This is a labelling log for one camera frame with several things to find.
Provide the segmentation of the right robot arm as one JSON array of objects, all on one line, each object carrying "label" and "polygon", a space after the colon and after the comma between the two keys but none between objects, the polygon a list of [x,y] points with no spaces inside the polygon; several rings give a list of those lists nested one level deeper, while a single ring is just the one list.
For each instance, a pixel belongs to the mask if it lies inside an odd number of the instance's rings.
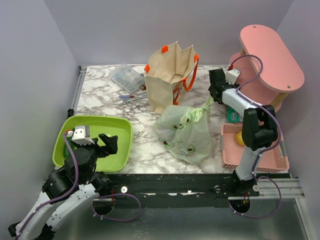
[{"label": "right robot arm", "polygon": [[222,68],[210,70],[209,81],[208,91],[213,100],[231,107],[243,118],[244,151],[230,179],[230,191],[241,196],[257,182],[255,171],[261,157],[275,148],[273,142],[281,137],[279,123],[272,105],[262,105],[243,95],[236,85],[227,83]]}]

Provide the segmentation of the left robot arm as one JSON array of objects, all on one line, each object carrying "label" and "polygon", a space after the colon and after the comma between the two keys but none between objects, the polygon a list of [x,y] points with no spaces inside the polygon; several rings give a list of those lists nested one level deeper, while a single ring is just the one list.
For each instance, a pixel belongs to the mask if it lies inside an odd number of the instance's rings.
[{"label": "left robot arm", "polygon": [[51,240],[71,213],[112,193],[111,180],[104,172],[96,171],[96,166],[99,158],[117,153],[118,136],[99,134],[102,146],[83,129],[67,131],[62,137],[70,156],[63,167],[50,173],[27,216],[8,227],[16,240]]}]

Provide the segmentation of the green avocado print plastic bag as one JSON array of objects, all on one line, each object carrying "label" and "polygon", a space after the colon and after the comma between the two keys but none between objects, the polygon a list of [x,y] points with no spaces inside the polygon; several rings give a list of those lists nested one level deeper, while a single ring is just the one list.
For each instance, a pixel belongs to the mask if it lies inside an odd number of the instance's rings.
[{"label": "green avocado print plastic bag", "polygon": [[212,154],[209,124],[213,102],[210,96],[198,108],[169,105],[156,120],[154,130],[162,146],[176,159],[196,165]]}]

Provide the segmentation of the teal snack packet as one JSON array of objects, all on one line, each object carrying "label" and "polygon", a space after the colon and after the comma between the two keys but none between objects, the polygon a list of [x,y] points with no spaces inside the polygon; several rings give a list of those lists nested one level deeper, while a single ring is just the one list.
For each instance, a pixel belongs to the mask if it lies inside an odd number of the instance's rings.
[{"label": "teal snack packet", "polygon": [[243,117],[230,106],[227,107],[227,120],[229,123],[242,123]]}]

